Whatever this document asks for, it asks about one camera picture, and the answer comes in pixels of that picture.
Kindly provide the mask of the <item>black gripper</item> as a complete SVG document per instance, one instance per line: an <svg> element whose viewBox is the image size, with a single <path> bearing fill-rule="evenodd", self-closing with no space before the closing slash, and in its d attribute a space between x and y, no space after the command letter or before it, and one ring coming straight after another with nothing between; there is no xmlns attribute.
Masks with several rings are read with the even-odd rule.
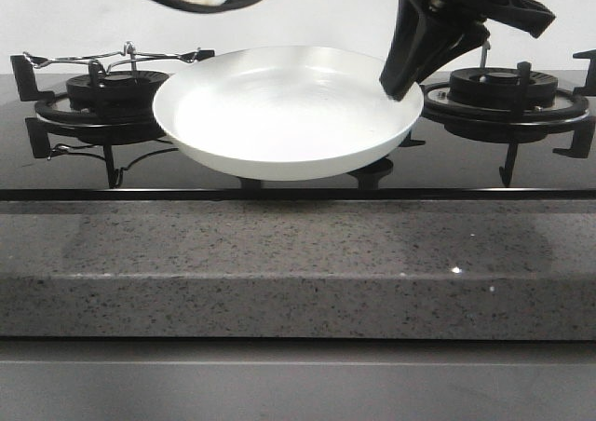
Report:
<svg viewBox="0 0 596 421"><path fill-rule="evenodd" d="M536 0L445 0L538 38L555 15ZM392 99L401 101L414 83L420 83L448 62L481 47L490 33L473 21L466 29L450 29L429 0L399 0L396 28L380 83Z"/></svg>

